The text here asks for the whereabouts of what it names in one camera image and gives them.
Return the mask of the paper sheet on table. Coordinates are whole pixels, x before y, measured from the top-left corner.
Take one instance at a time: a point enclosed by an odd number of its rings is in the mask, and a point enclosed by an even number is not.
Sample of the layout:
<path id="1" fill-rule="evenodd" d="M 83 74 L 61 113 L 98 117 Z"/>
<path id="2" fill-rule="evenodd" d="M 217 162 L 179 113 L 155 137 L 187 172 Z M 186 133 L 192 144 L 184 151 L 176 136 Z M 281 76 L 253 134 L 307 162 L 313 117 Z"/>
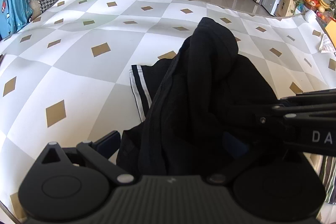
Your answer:
<path id="1" fill-rule="evenodd" d="M 336 53 L 335 46 L 327 36 L 327 34 L 323 34 L 321 38 L 321 43 L 319 45 L 319 51 L 321 53 Z"/>

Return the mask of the fruit pile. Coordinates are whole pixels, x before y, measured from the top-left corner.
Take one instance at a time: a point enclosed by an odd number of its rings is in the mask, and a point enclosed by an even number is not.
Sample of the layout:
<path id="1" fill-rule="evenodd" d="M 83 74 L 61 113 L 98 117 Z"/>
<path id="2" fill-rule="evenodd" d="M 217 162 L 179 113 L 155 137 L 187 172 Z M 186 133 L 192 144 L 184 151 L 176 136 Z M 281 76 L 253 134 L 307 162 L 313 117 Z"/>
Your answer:
<path id="1" fill-rule="evenodd" d="M 324 0 L 304 0 L 304 6 L 315 12 L 324 22 L 335 21 L 335 7 Z"/>

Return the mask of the blue cartoon garment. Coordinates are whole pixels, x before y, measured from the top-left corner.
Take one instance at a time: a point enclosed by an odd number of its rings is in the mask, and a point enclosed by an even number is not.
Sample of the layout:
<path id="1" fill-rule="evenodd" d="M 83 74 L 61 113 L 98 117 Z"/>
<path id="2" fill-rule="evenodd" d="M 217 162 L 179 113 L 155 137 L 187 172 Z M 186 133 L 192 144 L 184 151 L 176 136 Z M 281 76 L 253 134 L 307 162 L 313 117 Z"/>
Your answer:
<path id="1" fill-rule="evenodd" d="M 32 15 L 29 0 L 1 0 L 1 39 L 20 31 L 31 21 Z"/>

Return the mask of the cardboard box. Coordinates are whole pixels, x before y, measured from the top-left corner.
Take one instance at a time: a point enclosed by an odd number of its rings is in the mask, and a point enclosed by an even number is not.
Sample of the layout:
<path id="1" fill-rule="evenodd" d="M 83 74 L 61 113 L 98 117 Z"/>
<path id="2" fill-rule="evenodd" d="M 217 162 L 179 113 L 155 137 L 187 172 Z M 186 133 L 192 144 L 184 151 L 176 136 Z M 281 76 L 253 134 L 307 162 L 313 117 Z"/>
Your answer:
<path id="1" fill-rule="evenodd" d="M 293 16 L 296 11 L 296 0 L 280 0 L 275 16 L 277 17 L 289 17 Z"/>

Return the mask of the black jacket with white stripes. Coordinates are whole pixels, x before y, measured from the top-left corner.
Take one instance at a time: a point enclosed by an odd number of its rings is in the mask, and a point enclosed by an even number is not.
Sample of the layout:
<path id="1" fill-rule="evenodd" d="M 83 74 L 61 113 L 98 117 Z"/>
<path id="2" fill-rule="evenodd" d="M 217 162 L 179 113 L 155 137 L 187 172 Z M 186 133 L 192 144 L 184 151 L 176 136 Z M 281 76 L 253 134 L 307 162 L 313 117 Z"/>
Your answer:
<path id="1" fill-rule="evenodd" d="M 117 165 L 133 175 L 224 172 L 255 137 L 260 108 L 277 100 L 233 33 L 208 17 L 174 58 L 133 65 L 130 83 L 141 123 L 123 132 Z"/>

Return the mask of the checkered diamond tablecloth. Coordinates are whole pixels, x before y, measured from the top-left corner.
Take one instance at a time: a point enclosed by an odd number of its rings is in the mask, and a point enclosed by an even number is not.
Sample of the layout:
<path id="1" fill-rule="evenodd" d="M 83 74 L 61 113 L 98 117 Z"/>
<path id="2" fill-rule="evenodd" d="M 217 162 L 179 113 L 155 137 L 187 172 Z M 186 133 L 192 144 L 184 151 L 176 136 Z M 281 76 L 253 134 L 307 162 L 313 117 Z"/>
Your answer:
<path id="1" fill-rule="evenodd" d="M 59 0 L 1 41 L 1 204 L 50 141 L 73 147 L 140 122 L 132 65 L 174 57 L 203 17 L 227 27 L 278 97 L 335 87 L 335 55 L 301 15 L 269 17 L 196 0 Z"/>

